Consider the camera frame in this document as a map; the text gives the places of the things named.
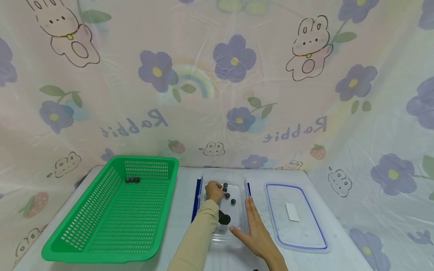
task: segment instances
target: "sleeve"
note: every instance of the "sleeve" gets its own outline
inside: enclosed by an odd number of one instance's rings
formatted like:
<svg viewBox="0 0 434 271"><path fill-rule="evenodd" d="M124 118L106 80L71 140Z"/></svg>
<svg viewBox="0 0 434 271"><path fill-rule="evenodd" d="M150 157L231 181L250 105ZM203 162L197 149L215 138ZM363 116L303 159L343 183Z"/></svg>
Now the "sleeve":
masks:
<svg viewBox="0 0 434 271"><path fill-rule="evenodd" d="M188 227L167 271L203 271L211 236L217 227L218 205L204 202Z"/></svg>

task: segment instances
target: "table surface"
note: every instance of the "table surface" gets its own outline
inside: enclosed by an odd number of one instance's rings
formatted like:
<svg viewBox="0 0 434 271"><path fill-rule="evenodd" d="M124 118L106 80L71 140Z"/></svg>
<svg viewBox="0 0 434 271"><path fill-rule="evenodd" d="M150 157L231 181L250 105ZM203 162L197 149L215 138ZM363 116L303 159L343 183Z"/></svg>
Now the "table surface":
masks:
<svg viewBox="0 0 434 271"><path fill-rule="evenodd" d="M264 184L288 183L301 187L307 194L316 216L321 223L330 244L329 253L305 253L278 246L290 271L370 271L372 270L343 229L337 218L328 208L318 191L303 171L298 170L244 170L217 168L180 167L172 199L171 210L159 252L147 262L127 264L66 264L45 261L41 250L53 231L57 228L85 189L94 180L102 166L91 170L83 183L72 194L61 210L56 214L41 236L16 265L14 271L165 271L178 248L181 239L191 222L197 179L213 172L223 170L242 175L250 183L250 190L255 199L258 212L274 238L273 226L264 191ZM245 247L222 247L211 245L209 248L206 271L252 271L267 270L265 263L253 256Z"/></svg>

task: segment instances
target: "plastic container lid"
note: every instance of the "plastic container lid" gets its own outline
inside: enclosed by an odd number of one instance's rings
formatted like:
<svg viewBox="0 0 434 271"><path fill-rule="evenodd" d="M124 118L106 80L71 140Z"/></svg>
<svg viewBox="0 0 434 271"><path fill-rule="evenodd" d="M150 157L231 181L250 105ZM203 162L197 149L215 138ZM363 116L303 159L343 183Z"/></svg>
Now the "plastic container lid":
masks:
<svg viewBox="0 0 434 271"><path fill-rule="evenodd" d="M329 251L324 232L303 189L289 184L267 183L265 193L279 245L304 252ZM289 219L287 203L295 205L299 222Z"/></svg>

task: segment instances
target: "transparent plastic container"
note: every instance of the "transparent plastic container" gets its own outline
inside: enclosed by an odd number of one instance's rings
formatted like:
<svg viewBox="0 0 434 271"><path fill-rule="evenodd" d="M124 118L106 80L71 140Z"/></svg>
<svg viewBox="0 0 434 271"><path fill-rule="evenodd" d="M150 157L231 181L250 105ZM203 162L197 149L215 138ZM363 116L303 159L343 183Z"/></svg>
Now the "transparent plastic container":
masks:
<svg viewBox="0 0 434 271"><path fill-rule="evenodd" d="M226 243L235 240L238 242L238 239L229 231L229 227L235 226L245 233L249 232L246 206L244 203L245 199L250 195L248 184L243 176L227 171L213 170L208 174L204 174L202 176L201 192L198 196L199 205L197 209L200 209L202 204L208 199L205 186L211 180L215 180L221 184L227 183L227 192L230 194L230 198L223 198L219 205L219 209L224 214L230 216L230 223L228 225L218 223L211 241L213 243ZM236 200L235 205L230 203L232 199Z"/></svg>
<svg viewBox="0 0 434 271"><path fill-rule="evenodd" d="M277 244L302 252L329 252L326 235L303 189L290 184L267 183L265 194ZM295 205L298 222L289 219L286 203Z"/></svg>

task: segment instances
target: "dark object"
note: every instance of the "dark object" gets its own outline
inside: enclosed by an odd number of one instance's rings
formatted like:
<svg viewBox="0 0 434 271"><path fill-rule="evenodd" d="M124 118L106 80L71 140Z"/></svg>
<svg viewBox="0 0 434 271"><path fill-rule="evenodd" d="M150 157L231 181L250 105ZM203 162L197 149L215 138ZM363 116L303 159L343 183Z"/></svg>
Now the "dark object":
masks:
<svg viewBox="0 0 434 271"><path fill-rule="evenodd" d="M218 222L222 225L228 225L230 223L230 216L225 215L222 211L218 210Z"/></svg>

